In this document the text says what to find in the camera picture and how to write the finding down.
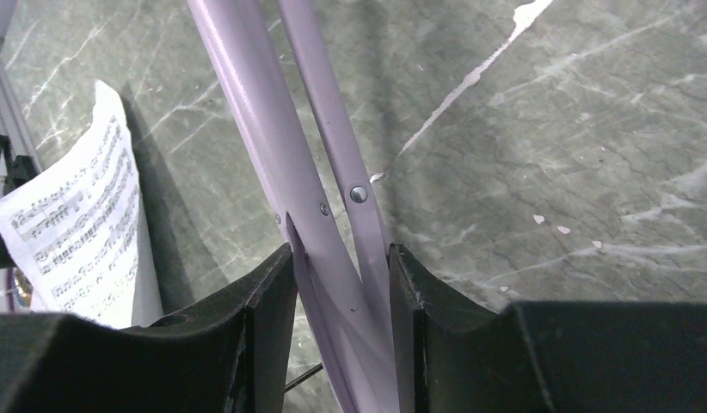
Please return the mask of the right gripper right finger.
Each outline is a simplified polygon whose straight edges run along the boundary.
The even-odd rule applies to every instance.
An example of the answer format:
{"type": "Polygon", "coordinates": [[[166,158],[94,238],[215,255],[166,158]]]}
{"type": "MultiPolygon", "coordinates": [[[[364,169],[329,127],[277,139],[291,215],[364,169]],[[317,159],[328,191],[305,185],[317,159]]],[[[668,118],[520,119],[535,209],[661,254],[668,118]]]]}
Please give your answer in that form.
{"type": "Polygon", "coordinates": [[[389,253],[403,412],[707,412],[707,304],[514,301],[491,311],[389,253]]]}

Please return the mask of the lilac perforated music stand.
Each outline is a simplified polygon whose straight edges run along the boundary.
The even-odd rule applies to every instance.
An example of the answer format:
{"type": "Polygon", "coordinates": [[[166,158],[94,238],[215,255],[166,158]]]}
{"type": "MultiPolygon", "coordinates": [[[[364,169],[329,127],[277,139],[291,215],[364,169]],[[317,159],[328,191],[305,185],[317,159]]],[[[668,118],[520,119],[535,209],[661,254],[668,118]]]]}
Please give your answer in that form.
{"type": "Polygon", "coordinates": [[[388,236],[309,1],[280,18],[352,226],[350,253],[257,1],[189,4],[283,237],[299,296],[345,412],[397,412],[388,236]]]}

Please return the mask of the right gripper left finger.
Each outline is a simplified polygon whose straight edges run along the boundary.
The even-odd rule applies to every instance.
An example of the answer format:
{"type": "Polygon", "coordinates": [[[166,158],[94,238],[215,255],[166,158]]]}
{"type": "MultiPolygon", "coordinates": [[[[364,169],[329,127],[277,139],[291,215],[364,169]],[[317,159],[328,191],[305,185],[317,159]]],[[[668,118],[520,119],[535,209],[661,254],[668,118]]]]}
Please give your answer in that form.
{"type": "Polygon", "coordinates": [[[279,412],[296,298],[284,244],[148,327],[0,314],[0,412],[279,412]]]}

